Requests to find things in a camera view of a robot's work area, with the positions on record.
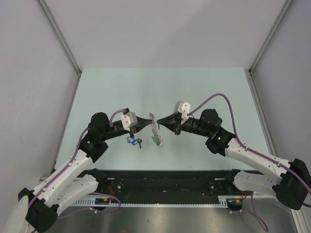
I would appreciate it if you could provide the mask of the metal disc keyring holder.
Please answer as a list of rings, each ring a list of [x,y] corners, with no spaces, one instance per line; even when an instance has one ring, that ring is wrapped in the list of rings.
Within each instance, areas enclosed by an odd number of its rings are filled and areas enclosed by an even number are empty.
[[[163,147],[163,140],[158,134],[158,127],[156,126],[155,116],[152,113],[149,113],[149,118],[152,120],[151,128],[153,136],[157,138],[157,146]]]

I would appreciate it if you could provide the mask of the blue tagged key bunch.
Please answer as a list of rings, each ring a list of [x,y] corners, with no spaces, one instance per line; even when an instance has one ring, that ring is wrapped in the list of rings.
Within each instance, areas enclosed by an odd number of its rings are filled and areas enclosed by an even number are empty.
[[[129,143],[133,146],[138,145],[140,149],[142,148],[142,146],[141,146],[142,139],[141,138],[132,138],[129,136],[129,137],[127,137],[127,143]]]

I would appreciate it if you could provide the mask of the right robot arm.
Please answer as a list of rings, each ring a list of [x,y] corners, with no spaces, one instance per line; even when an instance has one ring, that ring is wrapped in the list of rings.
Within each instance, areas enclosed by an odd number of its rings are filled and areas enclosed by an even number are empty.
[[[295,158],[293,161],[256,151],[222,127],[222,119],[214,109],[205,109],[199,119],[175,112],[159,119],[159,125],[179,135],[182,131],[207,138],[205,145],[213,154],[238,160],[258,171],[258,174],[232,170],[224,189],[230,195],[240,190],[254,191],[276,197],[286,207],[300,210],[311,190],[311,175],[306,164]]]

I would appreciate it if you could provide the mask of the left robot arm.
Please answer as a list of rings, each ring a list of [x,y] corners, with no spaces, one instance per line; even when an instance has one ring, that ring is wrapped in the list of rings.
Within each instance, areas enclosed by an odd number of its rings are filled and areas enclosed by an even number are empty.
[[[140,132],[151,125],[144,119],[121,109],[120,120],[114,121],[103,112],[95,113],[79,137],[76,149],[54,173],[31,190],[23,188],[18,199],[28,198],[25,220],[34,232],[44,233],[56,222],[60,214],[72,203],[90,193],[102,194],[107,190],[106,175],[97,169],[73,184],[88,166],[93,165],[108,149],[107,140]]]

